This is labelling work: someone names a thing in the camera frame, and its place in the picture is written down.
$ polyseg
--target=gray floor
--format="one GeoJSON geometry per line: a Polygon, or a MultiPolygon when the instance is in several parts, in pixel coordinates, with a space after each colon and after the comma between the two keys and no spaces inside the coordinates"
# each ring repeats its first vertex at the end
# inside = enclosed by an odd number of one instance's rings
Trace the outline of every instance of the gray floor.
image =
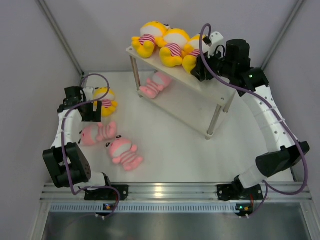
{"type": "Polygon", "coordinates": [[[308,240],[299,204],[265,204],[251,219],[209,213],[118,213],[103,221],[50,213],[43,240],[308,240]]]}

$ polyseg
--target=vent grille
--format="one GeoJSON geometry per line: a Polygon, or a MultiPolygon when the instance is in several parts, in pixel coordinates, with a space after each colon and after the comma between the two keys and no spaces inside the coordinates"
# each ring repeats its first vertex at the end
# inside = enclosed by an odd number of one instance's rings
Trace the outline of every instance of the vent grille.
{"type": "MultiPolygon", "coordinates": [[[[104,203],[53,203],[52,213],[108,213],[104,203]]],[[[116,213],[238,213],[235,203],[126,203],[116,213]]]]}

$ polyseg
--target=shelf top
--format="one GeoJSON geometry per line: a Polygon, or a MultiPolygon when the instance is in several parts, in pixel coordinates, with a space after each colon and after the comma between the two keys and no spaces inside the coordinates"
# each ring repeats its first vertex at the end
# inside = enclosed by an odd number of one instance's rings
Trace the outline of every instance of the shelf top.
{"type": "Polygon", "coordinates": [[[214,101],[215,103],[224,106],[227,104],[228,100],[231,98],[232,94],[235,92],[234,89],[223,85],[218,82],[216,79],[210,81],[200,82],[196,77],[188,74],[182,66],[176,67],[166,67],[161,63],[159,57],[159,50],[153,53],[149,58],[142,58],[138,55],[136,50],[130,46],[126,49],[130,56],[133,58],[139,59],[160,72],[163,72],[169,75],[176,81],[181,82],[191,90],[198,92],[207,99],[214,101]]]}

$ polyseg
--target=shelf leg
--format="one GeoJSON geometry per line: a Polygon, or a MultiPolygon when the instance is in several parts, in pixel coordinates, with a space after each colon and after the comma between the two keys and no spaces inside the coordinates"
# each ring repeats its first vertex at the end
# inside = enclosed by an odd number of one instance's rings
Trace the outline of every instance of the shelf leg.
{"type": "Polygon", "coordinates": [[[134,79],[135,79],[136,89],[139,91],[140,87],[141,87],[141,83],[140,83],[137,60],[132,56],[130,56],[130,60],[131,60],[131,65],[132,65],[132,69],[133,69],[133,75],[134,75],[134,79]]]}
{"type": "Polygon", "coordinates": [[[233,95],[230,97],[229,101],[226,103],[226,105],[224,106],[223,108],[223,112],[224,113],[228,113],[229,112],[229,109],[231,107],[231,104],[235,98],[235,95],[236,95],[237,91],[234,91],[233,95]]]}
{"type": "Polygon", "coordinates": [[[208,131],[206,132],[208,135],[214,134],[214,129],[215,129],[215,126],[216,126],[216,124],[217,124],[218,118],[219,118],[219,116],[220,116],[221,109],[222,109],[222,106],[220,106],[220,105],[217,105],[217,106],[216,106],[215,111],[214,111],[213,118],[212,118],[211,123],[210,123],[210,126],[209,126],[209,129],[208,129],[208,131]]]}

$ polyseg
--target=white floor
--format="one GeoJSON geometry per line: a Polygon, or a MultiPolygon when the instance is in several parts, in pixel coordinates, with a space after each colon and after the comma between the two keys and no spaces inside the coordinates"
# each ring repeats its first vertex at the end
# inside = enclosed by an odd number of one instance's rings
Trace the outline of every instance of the white floor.
{"type": "MultiPolygon", "coordinates": [[[[150,74],[140,73],[141,83],[150,74]]],[[[118,134],[137,144],[138,153],[144,157],[140,167],[126,172],[121,165],[112,163],[105,143],[81,147],[92,170],[106,173],[112,182],[230,182],[253,165],[257,156],[267,152],[254,117],[238,95],[213,138],[206,140],[202,134],[139,98],[132,72],[103,75],[118,101],[116,113],[103,121],[116,121],[118,134]]],[[[102,78],[92,76],[87,86],[104,87],[106,84],[102,78]]],[[[192,94],[190,98],[202,98],[197,93],[192,94]]],[[[292,182],[293,177],[287,170],[269,181],[292,182]]]]}

